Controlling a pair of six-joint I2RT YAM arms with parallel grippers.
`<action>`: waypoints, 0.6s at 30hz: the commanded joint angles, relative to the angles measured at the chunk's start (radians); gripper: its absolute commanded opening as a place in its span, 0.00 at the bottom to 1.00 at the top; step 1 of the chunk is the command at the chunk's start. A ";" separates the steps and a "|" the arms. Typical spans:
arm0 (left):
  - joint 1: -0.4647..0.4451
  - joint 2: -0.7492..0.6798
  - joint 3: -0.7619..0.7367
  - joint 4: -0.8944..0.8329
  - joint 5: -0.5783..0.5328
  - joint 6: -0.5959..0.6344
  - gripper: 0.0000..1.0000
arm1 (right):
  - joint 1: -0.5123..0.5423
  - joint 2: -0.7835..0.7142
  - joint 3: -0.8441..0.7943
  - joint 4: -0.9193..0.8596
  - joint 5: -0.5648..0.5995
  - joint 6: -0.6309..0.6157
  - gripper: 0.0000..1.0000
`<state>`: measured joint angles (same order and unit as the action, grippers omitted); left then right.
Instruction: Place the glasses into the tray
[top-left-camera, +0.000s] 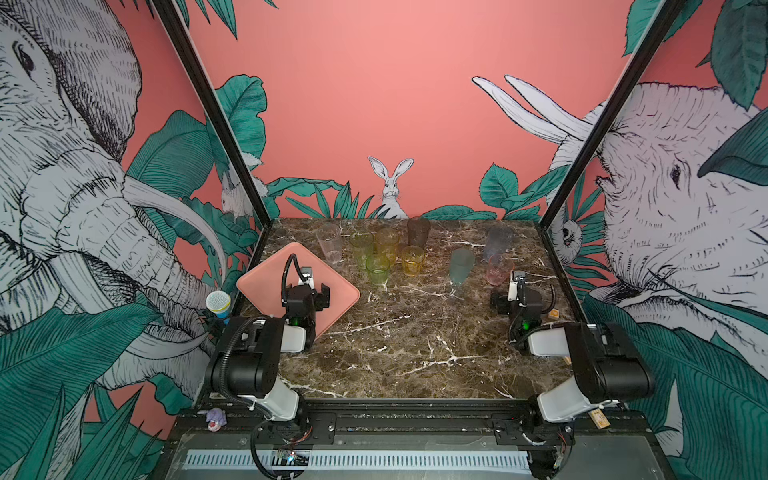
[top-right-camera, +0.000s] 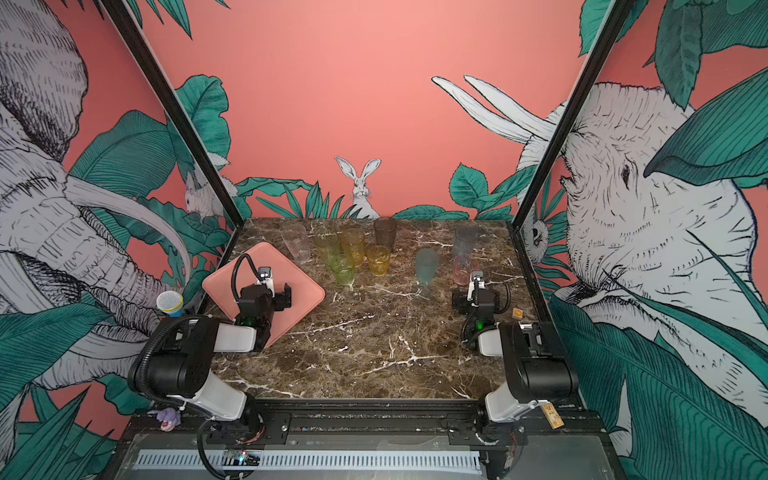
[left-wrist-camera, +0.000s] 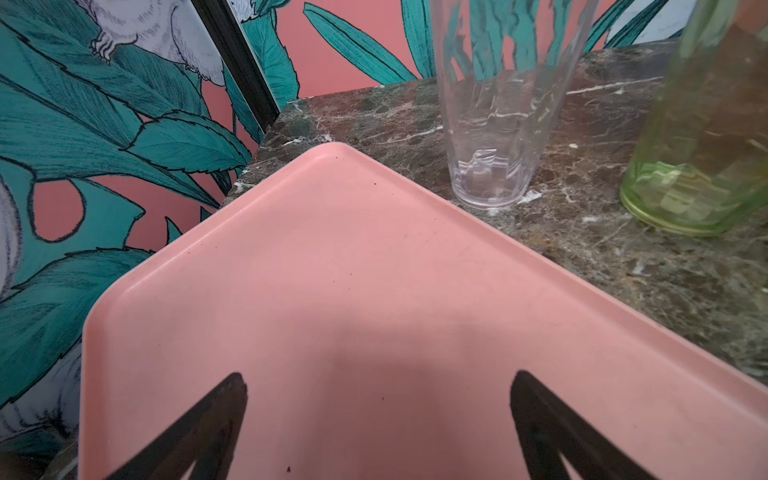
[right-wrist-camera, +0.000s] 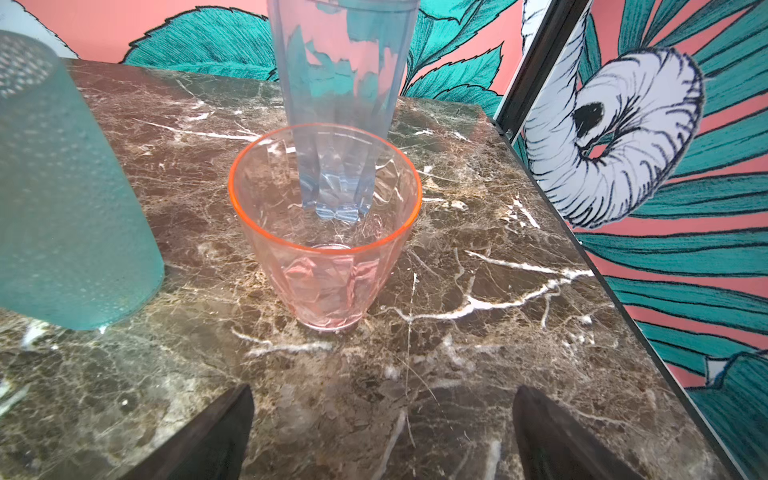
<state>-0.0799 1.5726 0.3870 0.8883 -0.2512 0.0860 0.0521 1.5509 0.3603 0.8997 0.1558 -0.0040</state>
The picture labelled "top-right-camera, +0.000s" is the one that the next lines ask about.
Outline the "pink square tray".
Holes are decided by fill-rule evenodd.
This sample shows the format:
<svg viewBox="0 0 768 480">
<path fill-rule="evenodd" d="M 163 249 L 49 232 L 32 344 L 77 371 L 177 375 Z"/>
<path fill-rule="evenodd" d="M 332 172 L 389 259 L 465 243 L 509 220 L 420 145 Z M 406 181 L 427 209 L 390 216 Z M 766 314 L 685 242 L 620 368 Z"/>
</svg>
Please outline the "pink square tray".
<svg viewBox="0 0 768 480">
<path fill-rule="evenodd" d="M 248 249 L 246 254 L 251 257 L 255 267 L 271 268 L 277 293 L 284 291 L 285 284 L 292 290 L 292 306 L 274 315 L 270 338 L 266 342 L 266 347 L 269 348 L 324 300 L 325 290 L 268 242 L 256 244 Z M 230 320 L 234 320 L 239 313 L 231 289 L 235 263 L 236 260 L 233 259 L 210 274 L 202 283 L 211 300 Z"/>
</svg>

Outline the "clear glass tumbler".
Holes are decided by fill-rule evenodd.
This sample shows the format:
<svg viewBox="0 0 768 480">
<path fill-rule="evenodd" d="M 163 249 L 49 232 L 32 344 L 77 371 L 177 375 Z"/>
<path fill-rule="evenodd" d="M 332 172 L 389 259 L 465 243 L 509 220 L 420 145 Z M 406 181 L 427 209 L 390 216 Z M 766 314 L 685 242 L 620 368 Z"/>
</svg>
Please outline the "clear glass tumbler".
<svg viewBox="0 0 768 480">
<path fill-rule="evenodd" d="M 306 228 L 300 223 L 292 223 L 281 229 L 281 237 L 294 260 L 300 264 L 311 260 L 312 247 Z"/>
</svg>

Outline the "light green tall glass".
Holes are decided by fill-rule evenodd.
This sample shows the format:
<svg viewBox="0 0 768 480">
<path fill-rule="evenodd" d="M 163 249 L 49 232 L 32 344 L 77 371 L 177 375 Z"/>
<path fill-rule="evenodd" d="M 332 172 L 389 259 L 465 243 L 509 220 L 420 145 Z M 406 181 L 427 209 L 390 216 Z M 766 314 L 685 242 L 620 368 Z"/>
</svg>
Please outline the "light green tall glass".
<svg viewBox="0 0 768 480">
<path fill-rule="evenodd" d="M 321 260 L 330 266 L 340 255 L 342 247 L 336 232 L 321 232 L 314 236 L 314 244 Z"/>
</svg>

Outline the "amber tall glass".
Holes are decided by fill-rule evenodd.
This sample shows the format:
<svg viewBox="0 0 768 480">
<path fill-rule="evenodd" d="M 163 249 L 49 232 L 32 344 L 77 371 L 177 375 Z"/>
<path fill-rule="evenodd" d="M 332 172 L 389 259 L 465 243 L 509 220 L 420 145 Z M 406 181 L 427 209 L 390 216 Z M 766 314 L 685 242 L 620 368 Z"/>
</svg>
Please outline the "amber tall glass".
<svg viewBox="0 0 768 480">
<path fill-rule="evenodd" d="M 341 233 L 343 250 L 351 257 L 356 268 L 366 260 L 365 232 L 361 228 L 348 228 Z"/>
</svg>

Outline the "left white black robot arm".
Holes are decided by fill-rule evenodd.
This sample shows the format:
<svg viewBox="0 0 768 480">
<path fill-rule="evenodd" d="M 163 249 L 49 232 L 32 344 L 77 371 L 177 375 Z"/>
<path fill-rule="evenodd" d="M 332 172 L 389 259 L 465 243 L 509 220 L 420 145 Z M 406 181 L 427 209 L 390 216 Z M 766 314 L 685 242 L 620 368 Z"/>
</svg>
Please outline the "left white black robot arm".
<svg viewBox="0 0 768 480">
<path fill-rule="evenodd" d="M 292 289 L 276 293 L 269 283 L 244 287 L 236 295 L 240 315 L 233 323 L 206 315 L 184 315 L 183 296 L 173 290 L 156 297 L 168 316 L 161 321 L 129 369 L 129 388 L 159 403 L 191 407 L 216 421 L 260 427 L 253 398 L 212 371 L 215 353 L 257 353 L 271 336 L 274 314 L 292 306 Z"/>
</svg>

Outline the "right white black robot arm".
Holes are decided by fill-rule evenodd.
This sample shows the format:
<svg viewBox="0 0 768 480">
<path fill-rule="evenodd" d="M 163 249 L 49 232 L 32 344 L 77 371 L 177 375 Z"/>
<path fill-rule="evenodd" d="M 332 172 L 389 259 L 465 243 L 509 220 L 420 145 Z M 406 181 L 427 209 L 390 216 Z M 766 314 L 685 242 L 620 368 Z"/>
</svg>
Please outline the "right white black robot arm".
<svg viewBox="0 0 768 480">
<path fill-rule="evenodd" d="M 489 421 L 512 423 L 546 406 L 579 405 L 578 377 L 553 323 L 499 322 L 499 294 L 485 287 L 454 290 L 451 304 L 465 316 L 462 345 L 503 363 L 502 384 L 484 397 Z"/>
</svg>

